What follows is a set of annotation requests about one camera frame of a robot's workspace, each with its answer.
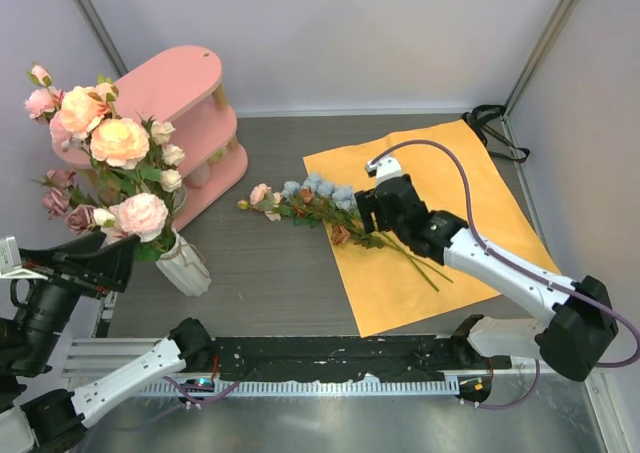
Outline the mauve rose flower stem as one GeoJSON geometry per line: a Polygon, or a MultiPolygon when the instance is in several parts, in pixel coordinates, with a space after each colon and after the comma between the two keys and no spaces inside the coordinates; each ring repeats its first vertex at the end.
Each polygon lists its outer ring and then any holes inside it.
{"type": "Polygon", "coordinates": [[[35,183],[45,189],[40,203],[49,219],[61,219],[77,235],[102,228],[94,215],[102,203],[96,194],[82,190],[74,170],[52,169],[35,183]]]}

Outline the orange yellow wrapping paper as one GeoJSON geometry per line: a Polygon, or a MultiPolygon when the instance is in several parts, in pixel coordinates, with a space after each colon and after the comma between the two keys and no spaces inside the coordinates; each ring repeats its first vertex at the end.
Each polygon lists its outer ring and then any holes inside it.
{"type": "MultiPolygon", "coordinates": [[[[446,146],[464,168],[458,171],[434,147],[415,144],[394,152],[429,209],[472,216],[485,238],[549,272],[558,270],[486,148],[462,120],[393,132],[370,142],[349,140],[303,161],[308,172],[325,180],[366,190],[375,184],[365,171],[367,161],[395,144],[421,139],[446,146]]],[[[348,242],[332,252],[362,336],[421,320],[426,331],[445,333],[471,314],[489,315],[504,299],[465,273],[428,259],[409,260],[407,248],[366,249],[348,242]]]]}

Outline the peach rose flower stem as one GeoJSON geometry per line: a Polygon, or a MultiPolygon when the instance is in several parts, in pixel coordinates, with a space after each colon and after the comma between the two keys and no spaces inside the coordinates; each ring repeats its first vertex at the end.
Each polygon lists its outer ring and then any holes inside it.
{"type": "Polygon", "coordinates": [[[149,191],[163,200],[168,209],[165,226],[168,230],[174,217],[176,196],[183,186],[183,176],[178,169],[186,153],[172,143],[176,127],[171,122],[150,117],[142,121],[142,126],[149,136],[143,179],[149,191]]]}

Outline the large peach peony stem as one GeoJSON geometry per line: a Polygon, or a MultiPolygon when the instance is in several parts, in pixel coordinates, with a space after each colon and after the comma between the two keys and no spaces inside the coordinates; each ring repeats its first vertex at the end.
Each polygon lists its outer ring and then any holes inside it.
{"type": "Polygon", "coordinates": [[[120,115],[116,109],[119,91],[114,83],[103,81],[93,87],[108,112],[82,143],[70,148],[89,160],[87,179],[102,203],[94,211],[95,219],[106,234],[107,243],[137,236],[137,258],[156,262],[174,245],[173,221],[165,229],[168,209],[163,200],[151,193],[143,179],[144,160],[149,151],[149,136],[142,126],[146,119],[120,115]]]}

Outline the pink rose flower stem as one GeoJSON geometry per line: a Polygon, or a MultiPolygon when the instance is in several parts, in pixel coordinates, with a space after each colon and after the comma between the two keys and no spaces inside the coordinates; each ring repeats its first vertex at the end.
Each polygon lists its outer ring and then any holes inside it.
{"type": "Polygon", "coordinates": [[[108,112],[97,90],[76,86],[65,92],[53,85],[49,71],[38,63],[31,66],[27,75],[36,86],[24,101],[29,118],[46,123],[53,143],[63,151],[81,148],[108,112]]]}

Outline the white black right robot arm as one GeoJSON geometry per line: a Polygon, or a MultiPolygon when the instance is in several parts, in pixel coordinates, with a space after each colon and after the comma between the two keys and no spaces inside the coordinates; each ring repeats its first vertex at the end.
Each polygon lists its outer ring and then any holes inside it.
{"type": "Polygon", "coordinates": [[[391,231],[413,253],[481,281],[530,314],[528,320],[468,318],[451,344],[460,366],[475,367],[486,357],[526,357],[583,381],[616,337],[599,280],[576,282],[485,241],[462,218],[428,209],[408,175],[360,191],[355,199],[366,232],[391,231]]]}

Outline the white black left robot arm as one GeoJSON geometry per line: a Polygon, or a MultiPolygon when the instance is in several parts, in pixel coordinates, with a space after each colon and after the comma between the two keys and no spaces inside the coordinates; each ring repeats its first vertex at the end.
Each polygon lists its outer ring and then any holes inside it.
{"type": "Polygon", "coordinates": [[[17,404],[26,389],[22,379],[50,372],[48,361],[80,298],[127,288],[139,244],[136,235],[109,244],[101,232],[42,250],[21,248],[12,236],[2,239],[1,277],[10,283],[16,309],[1,321],[2,451],[66,452],[148,383],[211,364],[210,335],[200,321],[187,318],[111,373],[17,404]]]}

